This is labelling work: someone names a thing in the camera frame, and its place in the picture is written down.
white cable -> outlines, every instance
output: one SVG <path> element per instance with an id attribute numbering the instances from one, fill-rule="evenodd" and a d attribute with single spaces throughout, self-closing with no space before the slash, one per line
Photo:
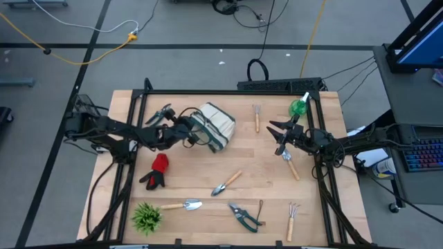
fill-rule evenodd
<path id="1" fill-rule="evenodd" d="M 61 20 L 59 20 L 57 17 L 54 17 L 53 15 L 51 15 L 49 12 L 47 12 L 45 9 L 43 9 L 43 7 L 41 7 L 41 6 L 36 2 L 36 0 L 33 0 L 33 2 L 35 3 L 35 5 L 36 5 L 38 8 L 40 8 L 40 10 L 43 10 L 43 12 L 45 12 L 46 14 L 48 14 L 48 16 L 52 17 L 54 20 L 60 22 L 61 24 L 64 24 L 64 25 L 67 25 L 67 26 L 74 26 L 74 27 L 79 27 L 79 28 L 89 28 L 89 29 L 92 29 L 92 30 L 95 30 L 95 31 L 98 31 L 98 32 L 102 32 L 102 33 L 110 33 L 110 32 L 112 32 L 112 31 L 114 31 L 115 29 L 119 28 L 120 26 L 122 26 L 123 24 L 126 24 L 126 23 L 128 23 L 128 22 L 133 22 L 133 23 L 135 23 L 135 24 L 137 25 L 137 27 L 136 27 L 136 29 L 134 29 L 134 31 L 132 31 L 131 33 L 132 33 L 132 34 L 136 34 L 136 33 L 138 32 L 138 22 L 137 22 L 137 21 L 134 21 L 134 20 L 126 20 L 126 21 L 122 22 L 121 24 L 118 24 L 115 28 L 113 28 L 113 29 L 111 29 L 111 30 L 99 30 L 99 29 L 97 29 L 97 28 L 90 27 L 90 26 L 83 26 L 83 25 L 78 25 L 78 24 L 69 24 L 69 23 L 66 23 L 66 22 L 64 22 L 64 21 L 61 21 Z"/>

wooden handle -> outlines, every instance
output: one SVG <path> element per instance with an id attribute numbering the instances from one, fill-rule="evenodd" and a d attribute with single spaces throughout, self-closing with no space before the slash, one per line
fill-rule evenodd
<path id="1" fill-rule="evenodd" d="M 292 174 L 294 175 L 294 177 L 296 178 L 297 181 L 300 180 L 300 177 L 298 176 L 298 173 L 296 171 L 296 168 L 293 166 L 293 163 L 291 160 L 288 160 L 288 165 L 289 165 L 289 169 L 291 169 Z"/>
<path id="2" fill-rule="evenodd" d="M 233 177 L 231 177 L 224 185 L 228 186 L 230 185 L 233 181 L 235 181 L 235 179 L 237 179 L 240 175 L 242 174 L 242 171 L 239 170 L 237 173 L 235 173 L 235 175 Z"/>
<path id="3" fill-rule="evenodd" d="M 160 206 L 160 209 L 162 210 L 169 210 L 169 209 L 174 209 L 174 208 L 182 208 L 183 204 L 169 204 L 169 205 L 162 205 Z"/>
<path id="4" fill-rule="evenodd" d="M 286 240 L 289 242 L 292 241 L 292 227 L 293 227 L 293 218 L 289 217 L 288 236 L 286 237 Z"/>
<path id="5" fill-rule="evenodd" d="M 258 113 L 255 114 L 255 132 L 260 131 L 260 119 L 258 118 Z"/>

computer monitor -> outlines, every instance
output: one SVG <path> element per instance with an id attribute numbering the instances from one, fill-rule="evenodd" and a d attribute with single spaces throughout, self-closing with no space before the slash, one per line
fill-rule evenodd
<path id="1" fill-rule="evenodd" d="M 442 9 L 443 0 L 432 0 L 389 45 L 386 59 L 392 73 L 414 73 L 420 68 L 443 68 Z"/>

yellow cable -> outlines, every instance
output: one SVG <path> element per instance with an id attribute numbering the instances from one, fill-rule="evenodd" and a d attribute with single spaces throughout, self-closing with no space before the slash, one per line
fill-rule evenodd
<path id="1" fill-rule="evenodd" d="M 318 16 L 317 16 L 316 24 L 314 25 L 314 29 L 312 30 L 312 34 L 311 34 L 311 38 L 309 39 L 309 43 L 307 45 L 305 58 L 304 58 L 303 64 L 302 64 L 302 70 L 300 71 L 300 77 L 302 77 L 302 75 L 303 75 L 303 70 L 305 69 L 305 62 L 307 59 L 307 55 L 309 54 L 309 50 L 311 49 L 311 44 L 314 40 L 314 37 L 316 36 L 317 26 L 318 26 L 318 23 L 320 22 L 321 15 L 323 14 L 323 11 L 325 10 L 325 4 L 326 4 L 326 0 L 323 0 L 323 3 L 321 4 L 320 12 L 318 13 Z"/>
<path id="2" fill-rule="evenodd" d="M 34 41 L 33 39 L 31 39 L 28 35 L 26 35 L 25 33 L 23 33 L 18 27 L 16 27 L 16 25 L 14 25 L 3 13 L 0 13 L 0 17 L 2 17 L 11 27 L 13 27 L 18 33 L 20 33 L 20 35 L 23 35 L 23 37 L 25 37 L 28 41 L 30 41 L 30 42 L 32 42 L 34 45 L 36 45 L 36 47 L 38 47 L 38 48 L 40 48 L 40 49 L 42 49 L 43 51 L 45 51 L 46 49 L 42 46 L 42 45 L 40 45 L 40 44 L 38 44 L 36 41 Z M 115 48 L 115 49 L 113 49 L 113 50 L 110 50 L 110 51 L 107 51 L 106 53 L 104 53 L 103 55 L 101 55 L 101 56 L 99 56 L 99 58 L 97 58 L 97 59 L 93 59 L 93 60 L 91 60 L 91 61 L 89 61 L 89 62 L 72 62 L 72 61 L 70 61 L 70 60 L 68 60 L 68 59 L 64 59 L 63 57 L 61 57 L 61 56 L 59 56 L 59 55 L 56 55 L 55 53 L 51 53 L 50 55 L 52 55 L 53 57 L 56 57 L 56 58 L 58 58 L 58 59 L 60 59 L 60 60 L 62 60 L 62 61 L 64 61 L 64 62 L 66 62 L 66 63 L 69 63 L 69 64 L 72 64 L 72 65 L 76 65 L 76 66 L 81 66 L 81 65 L 88 65 L 88 64 L 92 64 L 92 63 L 94 63 L 94 62 L 97 62 L 97 61 L 99 61 L 99 60 L 101 60 L 103 57 L 105 57 L 106 55 L 108 55 L 108 54 L 110 54 L 110 53 L 112 53 L 112 52 L 114 52 L 114 51 L 117 51 L 117 50 L 119 50 L 119 49 L 121 49 L 122 47 L 124 47 L 124 46 L 126 46 L 129 42 L 132 42 L 132 41 L 135 41 L 135 40 L 137 40 L 137 36 L 136 35 L 134 35 L 134 34 L 129 34 L 129 37 L 127 38 L 127 40 L 125 41 L 125 43 L 124 44 L 121 44 L 120 46 L 118 46 L 117 48 Z"/>

keyboard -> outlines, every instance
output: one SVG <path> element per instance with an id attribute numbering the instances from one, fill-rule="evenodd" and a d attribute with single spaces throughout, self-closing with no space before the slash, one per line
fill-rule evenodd
<path id="1" fill-rule="evenodd" d="M 325 85 L 320 77 L 285 79 L 285 80 L 261 80 L 251 82 L 238 82 L 238 90 L 254 91 L 286 91 L 286 92 L 305 92 L 305 91 L 323 91 Z"/>
<path id="2" fill-rule="evenodd" d="M 443 170 L 443 138 L 421 139 L 419 145 L 403 150 L 407 172 Z"/>

